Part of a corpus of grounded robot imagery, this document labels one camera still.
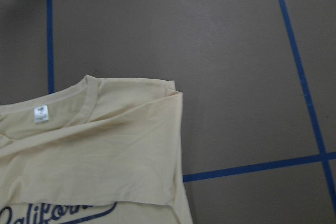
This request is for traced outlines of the cream long-sleeve graphic shirt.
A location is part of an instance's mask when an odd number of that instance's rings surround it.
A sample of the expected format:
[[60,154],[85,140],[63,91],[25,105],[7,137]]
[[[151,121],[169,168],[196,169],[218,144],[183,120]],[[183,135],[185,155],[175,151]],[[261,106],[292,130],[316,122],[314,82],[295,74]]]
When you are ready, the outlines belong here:
[[85,76],[1,106],[1,223],[192,223],[174,81]]

